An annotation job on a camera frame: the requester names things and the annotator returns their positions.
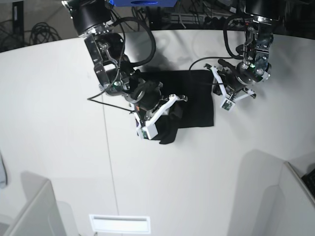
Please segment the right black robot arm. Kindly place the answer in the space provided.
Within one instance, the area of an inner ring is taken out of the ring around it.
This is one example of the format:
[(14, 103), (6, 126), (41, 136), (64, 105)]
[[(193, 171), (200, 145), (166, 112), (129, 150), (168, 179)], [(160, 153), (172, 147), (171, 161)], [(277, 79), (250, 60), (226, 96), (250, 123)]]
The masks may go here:
[[(74, 27), (85, 45), (94, 64), (101, 94), (123, 96), (134, 106), (141, 126), (154, 124), (162, 115), (168, 115), (174, 103), (187, 101), (185, 95), (162, 95), (162, 83), (144, 80), (137, 67), (149, 63), (156, 52), (156, 40), (145, 23), (134, 17), (113, 20), (112, 4), (105, 0), (63, 0)], [(125, 54), (126, 35), (114, 32), (114, 27), (133, 21), (148, 34), (151, 51), (147, 58), (130, 62)]]

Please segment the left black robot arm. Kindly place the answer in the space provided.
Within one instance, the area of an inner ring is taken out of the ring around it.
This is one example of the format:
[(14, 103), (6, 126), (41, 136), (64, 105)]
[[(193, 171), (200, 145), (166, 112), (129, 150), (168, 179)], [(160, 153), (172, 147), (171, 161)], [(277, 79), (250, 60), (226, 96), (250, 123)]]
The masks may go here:
[[(228, 43), (228, 25), (241, 19), (244, 22), (245, 42), (232, 53)], [(214, 79), (213, 93), (221, 95), (227, 101), (237, 101), (245, 97), (255, 98), (251, 86), (267, 80), (271, 73), (269, 49), (273, 43), (273, 23), (280, 19), (278, 0), (247, 0), (244, 13), (229, 16), (223, 24), (223, 39), (228, 54), (239, 60), (234, 66), (224, 59), (218, 63), (222, 69), (206, 65), (212, 71)]]

